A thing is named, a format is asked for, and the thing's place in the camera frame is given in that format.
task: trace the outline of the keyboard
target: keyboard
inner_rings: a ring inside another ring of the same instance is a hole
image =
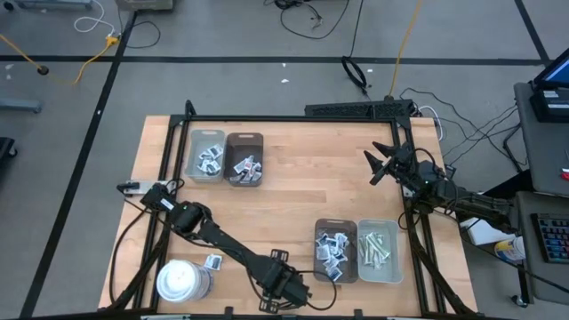
[[[569,214],[533,213],[541,255],[549,263],[569,263]]]
[[[307,105],[306,116],[394,117],[409,116],[414,111],[412,100],[329,103]]]

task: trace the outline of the floor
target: floor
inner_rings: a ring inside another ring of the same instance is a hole
[[[115,3],[100,2],[105,20],[119,29]],[[536,49],[540,42],[536,46],[536,37],[530,36],[519,4],[525,5],[542,43],[541,55]],[[312,32],[322,35],[345,2],[315,0],[313,5],[325,19]],[[180,113],[186,99],[203,115],[302,115],[307,104],[365,100],[331,59],[349,53],[358,5],[351,1],[331,35],[315,41],[285,31],[280,11],[261,0],[178,1],[173,12],[144,12],[136,19],[156,23],[161,31],[157,45],[126,49],[115,78],[113,72],[108,76],[116,54],[113,47],[88,67],[77,86],[39,76],[27,62],[14,58],[8,46],[0,45],[0,96],[44,103],[37,115],[0,111],[0,136],[16,139],[20,152],[0,179],[0,318],[18,317],[22,311],[74,169],[82,174],[76,193],[68,194],[72,203],[63,210],[67,221],[33,315],[96,309],[122,208],[114,186],[130,176],[146,115]],[[412,0],[364,4],[354,57],[381,58],[361,65],[372,84],[373,100],[383,99],[389,89],[393,61],[414,5]],[[73,29],[75,19],[100,14],[96,5],[92,12],[43,8],[0,9],[0,32],[44,61],[53,75],[72,79],[80,61],[101,50],[109,28],[100,25],[90,33]],[[543,60],[555,58],[569,45],[569,34],[563,31],[569,27],[567,10],[565,0],[425,1],[405,49],[404,57],[410,59],[400,68],[395,94],[407,87],[433,92],[475,125],[483,125],[514,105],[514,83],[535,77]],[[284,21],[310,33],[310,17],[300,8],[286,12]],[[123,23],[128,18],[123,12]],[[89,23],[81,21],[79,27],[89,28]],[[143,24],[134,29],[129,45],[155,39],[156,31]],[[101,95],[106,82],[113,82],[107,100]],[[460,122],[467,133],[474,131],[426,94],[407,91],[405,97]],[[88,128],[99,120],[90,153],[82,162],[80,150],[85,136],[90,136]],[[515,124],[517,112],[494,132]],[[443,121],[443,132],[444,152],[463,140],[455,124]],[[498,146],[505,134],[493,137]],[[445,161],[452,163],[471,145],[452,150]],[[521,134],[510,145],[523,162]],[[77,170],[81,164],[82,172]],[[516,173],[487,141],[453,165],[458,169],[457,184],[472,190],[486,190]],[[528,309],[514,306],[509,296],[518,293],[517,273],[468,247],[465,251],[480,311],[522,319],[555,318],[569,311],[544,301]]]

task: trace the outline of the wooden tabletop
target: wooden tabletop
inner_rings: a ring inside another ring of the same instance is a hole
[[[155,180],[158,176],[168,119],[168,116],[147,117],[132,170],[134,180]],[[443,163],[432,119],[414,118],[412,124],[415,147],[428,149],[438,164]],[[258,254],[270,254],[272,249],[287,250],[292,266],[312,269],[314,226],[318,219],[355,223],[361,219],[397,220],[403,212],[399,186],[391,177],[375,187],[369,184],[372,175],[363,154],[369,150],[382,158],[373,149],[372,141],[393,144],[388,124],[192,122],[190,131],[195,129],[220,129],[226,134],[259,132],[264,136],[263,182],[259,187],[234,188],[226,181],[196,184],[182,174],[186,185],[178,194],[180,200],[207,205],[222,230]],[[178,138],[174,138],[169,177]],[[190,143],[188,139],[183,168]],[[422,160],[425,156],[419,153],[418,157]],[[136,209],[125,204],[117,235],[137,214]],[[429,215],[429,220],[441,273],[465,304],[477,309],[456,222],[436,214]],[[115,295],[128,285],[140,266],[147,228],[148,216],[145,216],[124,238],[116,259]],[[176,235],[170,239],[167,260],[203,264],[210,253],[223,255],[219,250],[196,247]],[[397,241],[404,273],[400,284],[362,280],[339,284],[338,299],[331,309],[321,312],[306,307],[287,313],[349,316],[360,308],[366,316],[420,316],[411,249],[405,231],[399,230]],[[436,310],[432,282],[425,268],[423,271],[429,308]],[[154,274],[152,270],[147,278],[143,306],[149,304]],[[232,306],[236,314],[260,313],[259,299],[248,283],[244,268],[237,262],[224,256],[221,271],[213,271],[213,278],[214,287],[206,299],[180,304],[161,300],[158,311],[222,314],[226,306]],[[313,293],[310,300],[313,305],[329,304],[333,297],[329,283],[305,275],[305,284]],[[100,306],[108,304],[107,275]]]

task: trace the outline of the white cable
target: white cable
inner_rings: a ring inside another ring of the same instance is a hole
[[[86,33],[86,32],[91,32],[93,31],[100,23],[102,24],[106,24],[107,26],[111,27],[111,31],[110,34],[108,34],[109,36],[113,36],[115,34],[115,26],[113,26],[112,24],[103,21],[103,17],[105,16],[105,8],[103,8],[103,5],[100,4],[99,1],[97,0],[92,0],[94,3],[98,4],[100,7],[100,17],[97,18],[93,18],[93,17],[81,17],[77,20],[75,20],[75,23],[73,24],[73,27],[75,28],[75,30],[77,30],[77,32],[82,32],[82,33]],[[95,23],[87,29],[80,29],[77,27],[77,22],[81,21],[81,20],[91,20],[91,21],[95,21]]]
[[[439,131],[441,132],[440,137],[438,137],[438,140],[441,141],[445,135],[444,135],[444,133],[443,133],[443,126],[441,125],[441,120],[438,118],[437,112],[435,111],[435,109],[433,109],[433,108],[430,107],[430,106],[422,106],[422,107],[419,108],[419,111],[421,111],[421,110],[424,109],[424,108],[429,109],[433,114],[435,114],[435,119],[436,119],[437,122],[438,122],[438,129],[439,129]]]

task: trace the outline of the yellow cable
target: yellow cable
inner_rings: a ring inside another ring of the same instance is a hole
[[[2,39],[4,42],[6,42],[8,45],[11,46],[11,48],[13,48],[14,51],[16,51],[17,53],[19,53],[22,57],[24,57],[25,60],[27,60],[29,63],[33,64],[38,70],[42,68],[42,66],[40,66],[39,64],[37,64],[35,61],[33,61],[32,59],[29,58],[29,56],[27,56],[26,53],[24,53],[16,44],[14,44],[12,41],[8,40],[4,35],[0,34],[0,39]],[[48,74],[48,76],[53,79],[56,80],[57,82],[60,82],[62,84],[71,84],[71,85],[75,85],[78,84],[79,81],[81,80],[81,77],[83,76],[83,72],[85,70],[85,68],[87,67],[87,65],[95,60],[97,60],[100,56],[102,56],[103,54],[105,54],[105,52],[108,50],[108,48],[110,48],[111,46],[115,45],[118,43],[118,38],[114,37],[114,36],[107,36],[107,44],[105,45],[105,49],[103,49],[101,52],[99,52],[97,55],[95,55],[94,57],[90,58],[88,61],[86,61],[83,66],[81,66],[81,68],[79,69],[79,74],[77,75],[77,78],[75,79],[74,82],[69,83],[65,80],[61,80],[59,79],[57,76],[53,76]]]
[[[395,62],[395,70],[393,71],[393,80],[391,81],[391,88],[389,89],[388,96],[391,96],[393,93],[393,89],[395,88],[395,82],[397,80],[397,72],[399,71],[399,61],[401,60],[401,56],[403,55],[403,50],[405,49],[405,45],[407,44],[407,38],[411,34],[411,30],[417,20],[417,15],[419,15],[419,10],[421,9],[422,0],[417,1],[417,6],[415,6],[415,11],[413,12],[413,17],[411,18],[411,22],[409,23],[409,27],[407,27],[407,32],[405,32],[405,37],[403,38],[403,42],[399,47],[399,54],[397,55],[397,61]]]

